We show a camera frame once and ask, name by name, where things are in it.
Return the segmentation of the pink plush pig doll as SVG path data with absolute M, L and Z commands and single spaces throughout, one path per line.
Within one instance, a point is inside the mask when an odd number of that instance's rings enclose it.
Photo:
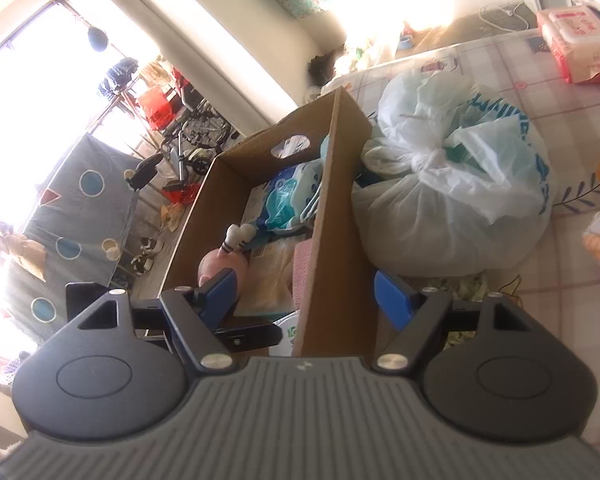
M 249 262 L 244 254 L 246 246 L 256 237 L 257 229 L 250 223 L 231 224 L 219 248 L 210 250 L 198 266 L 198 285 L 202 286 L 224 269 L 235 272 L 238 294 L 242 293 Z

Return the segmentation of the white tissue pack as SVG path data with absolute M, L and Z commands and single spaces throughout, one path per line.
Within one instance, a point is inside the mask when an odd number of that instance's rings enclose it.
M 274 318 L 294 310 L 292 272 L 294 248 L 303 236 L 280 238 L 253 249 L 245 288 L 234 315 L 238 318 Z

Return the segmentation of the pink knitted cloth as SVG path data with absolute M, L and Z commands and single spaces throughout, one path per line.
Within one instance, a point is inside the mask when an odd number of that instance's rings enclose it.
M 304 288 L 309 274 L 309 263 L 312 254 L 312 240 L 304 240 L 294 246 L 294 267 L 292 268 L 292 299 L 294 307 L 299 310 L 302 304 Z

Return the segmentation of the blue wet wipes pack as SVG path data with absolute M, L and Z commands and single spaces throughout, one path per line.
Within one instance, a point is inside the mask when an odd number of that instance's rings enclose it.
M 314 159 L 279 171 L 268 181 L 273 187 L 270 196 L 273 205 L 270 220 L 272 230 L 266 232 L 291 233 L 306 226 L 300 220 L 300 214 L 317 187 L 320 173 L 321 161 Z

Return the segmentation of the white yogurt cup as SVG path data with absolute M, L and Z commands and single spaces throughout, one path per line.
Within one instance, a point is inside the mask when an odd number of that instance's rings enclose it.
M 283 356 L 284 358 L 292 356 L 294 353 L 294 340 L 296 339 L 299 316 L 300 311 L 297 310 L 274 322 L 282 332 L 282 338 L 280 338 L 278 344 L 270 348 L 270 356 Z

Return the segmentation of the blue mask box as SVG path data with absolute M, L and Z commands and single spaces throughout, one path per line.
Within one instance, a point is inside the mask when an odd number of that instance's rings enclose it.
M 251 189 L 249 197 L 240 219 L 241 224 L 251 224 L 259 231 L 271 231 L 270 220 L 272 218 L 273 203 L 270 201 L 272 195 L 272 184 L 263 183 Z

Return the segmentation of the blue checkered towel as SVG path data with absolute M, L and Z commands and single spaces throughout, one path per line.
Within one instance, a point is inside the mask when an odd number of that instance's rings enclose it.
M 322 141 L 321 146 L 320 146 L 321 173 L 320 173 L 320 177 L 318 178 L 318 181 L 317 181 L 316 189 L 312 192 L 311 198 L 309 199 L 308 203 L 303 208 L 302 213 L 300 214 L 300 220 L 303 223 L 309 223 L 317 213 L 318 201 L 320 200 L 320 196 L 321 196 L 322 182 L 323 182 L 323 177 L 324 177 L 324 171 L 326 168 L 326 159 L 327 159 L 328 150 L 329 150 L 329 140 L 330 140 L 330 135 L 328 134 L 327 136 L 324 137 L 324 140 Z

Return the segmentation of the brown cardboard box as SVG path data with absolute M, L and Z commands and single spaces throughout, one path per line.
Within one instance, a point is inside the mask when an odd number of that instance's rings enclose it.
M 356 227 L 351 192 L 372 125 L 343 89 L 216 156 L 204 177 L 161 287 L 195 285 L 202 258 L 233 224 L 258 231 L 253 257 L 273 236 L 310 242 L 299 290 L 295 356 L 362 356 L 375 348 L 374 269 Z

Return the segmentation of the grey sheet with circles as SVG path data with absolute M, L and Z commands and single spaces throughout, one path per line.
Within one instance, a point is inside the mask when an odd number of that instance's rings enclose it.
M 38 344 L 68 322 L 67 284 L 114 276 L 138 201 L 125 176 L 139 163 L 87 134 L 44 186 L 23 230 L 46 250 L 44 278 L 13 266 L 7 282 L 9 312 Z

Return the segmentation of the white tied plastic bag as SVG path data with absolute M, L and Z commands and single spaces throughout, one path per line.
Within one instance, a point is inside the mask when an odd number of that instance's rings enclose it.
M 518 106 L 453 72 L 393 77 L 361 153 L 377 182 L 355 184 L 368 260 L 409 278 L 508 269 L 550 222 L 557 183 L 544 141 Z

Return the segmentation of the wheelchair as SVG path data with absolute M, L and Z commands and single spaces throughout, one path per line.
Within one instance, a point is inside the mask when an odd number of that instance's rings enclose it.
M 161 192 L 170 200 L 182 200 L 204 180 L 215 157 L 236 144 L 242 135 L 176 67 L 171 68 L 169 79 L 156 79 L 149 88 L 155 86 L 164 92 L 174 90 L 182 100 L 182 108 L 165 129 L 154 130 L 148 124 L 149 137 L 174 173 L 161 185 Z M 140 114 L 146 120 L 141 107 Z

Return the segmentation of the red plastic bag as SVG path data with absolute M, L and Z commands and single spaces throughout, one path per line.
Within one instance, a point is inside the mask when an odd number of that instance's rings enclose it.
M 182 108 L 182 100 L 174 91 L 164 92 L 160 86 L 149 88 L 137 98 L 151 129 L 163 130 Z

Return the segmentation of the pile of bags on floor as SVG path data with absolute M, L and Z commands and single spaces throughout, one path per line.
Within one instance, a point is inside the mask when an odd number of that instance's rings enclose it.
M 325 54 L 314 56 L 306 71 L 311 84 L 323 87 L 340 75 L 360 72 L 391 62 L 395 58 L 405 58 L 463 42 L 462 36 L 459 21 L 424 30 L 415 30 L 404 24 L 399 35 L 389 35 L 377 41 L 347 40 Z

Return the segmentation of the plaid cartoon bed sheet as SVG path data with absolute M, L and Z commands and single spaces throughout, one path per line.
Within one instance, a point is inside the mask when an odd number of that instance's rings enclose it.
M 461 73 L 520 108 L 545 142 L 557 176 L 552 220 L 534 252 L 488 283 L 520 300 L 593 371 L 598 399 L 584 436 L 600 449 L 600 264 L 582 234 L 600 211 L 600 84 L 567 84 L 534 30 L 453 44 L 359 73 L 340 76 L 328 90 L 345 88 L 368 116 L 402 70 Z

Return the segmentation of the pink wet wipes pack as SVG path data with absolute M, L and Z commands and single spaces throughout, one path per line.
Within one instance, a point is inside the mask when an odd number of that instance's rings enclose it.
M 538 27 L 568 84 L 600 84 L 600 18 L 588 6 L 539 11 Z

